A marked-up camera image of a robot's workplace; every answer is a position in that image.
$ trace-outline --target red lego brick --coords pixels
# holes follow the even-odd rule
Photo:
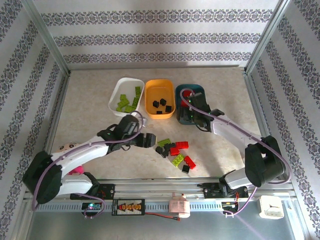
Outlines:
[[[175,147],[178,149],[188,149],[189,148],[189,144],[187,141],[177,141],[175,143]]]
[[[189,90],[186,90],[182,93],[182,96],[184,96],[185,98],[189,97],[191,94],[191,91]],[[183,101],[181,100],[181,107],[188,107],[188,105]]]
[[[183,91],[182,96],[184,96],[186,98],[186,97],[189,97],[190,94],[191,94],[191,91],[185,90],[185,91]]]
[[[188,105],[184,101],[181,100],[181,107],[188,107]]]
[[[194,163],[194,161],[191,160],[189,156],[186,156],[184,158],[184,161],[191,169],[194,169],[196,167],[196,164]]]
[[[179,155],[179,153],[180,153],[180,151],[177,147],[170,148],[170,155],[171,156],[177,156],[177,155]]]

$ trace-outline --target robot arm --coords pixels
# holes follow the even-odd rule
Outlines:
[[[281,155],[277,140],[274,137],[270,135],[262,137],[251,132],[250,136],[242,134],[233,126],[239,129],[243,128],[231,121],[222,111],[210,109],[202,93],[192,94],[187,99],[195,108],[223,120],[215,120],[190,108],[189,119],[192,123],[205,128],[207,132],[226,138],[239,149],[245,167],[231,171],[219,179],[220,190],[225,192],[226,195],[243,186],[261,187],[286,171],[285,164],[275,154],[254,140],[262,141]]]
[[[107,129],[97,133],[92,139],[63,152],[48,154],[39,152],[26,170],[22,181],[34,194],[36,185],[43,172],[54,161],[62,159],[54,164],[44,175],[39,186],[36,200],[39,204],[45,204],[54,197],[64,194],[87,194],[94,196],[99,187],[99,182],[88,172],[81,175],[67,175],[71,170],[93,159],[108,155],[127,146],[150,148],[156,144],[156,136],[151,133],[138,134],[131,140],[122,141],[133,137],[139,127],[139,121],[132,115],[123,117],[119,124],[113,124]]]

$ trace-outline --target striped wall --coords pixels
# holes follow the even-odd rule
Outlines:
[[[36,0],[70,69],[248,62],[278,0]]]
[[[251,73],[269,131],[320,239],[320,0],[293,0]]]
[[[0,240],[10,239],[22,176],[46,142],[62,72],[19,0],[0,0]]]

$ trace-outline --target red wire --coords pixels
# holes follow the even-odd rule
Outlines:
[[[166,219],[174,219],[174,220],[180,221],[180,217],[177,217],[177,216],[162,215],[162,214],[154,213],[154,212],[146,212],[145,214],[154,215],[154,216],[163,217],[163,218],[166,218]]]

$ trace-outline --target orange bowl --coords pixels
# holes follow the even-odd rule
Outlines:
[[[160,102],[160,99],[166,100],[166,106],[171,106],[171,112],[166,112],[166,106],[153,106],[154,101]],[[171,118],[176,110],[174,85],[168,79],[153,79],[146,82],[144,87],[145,110],[152,119]]]

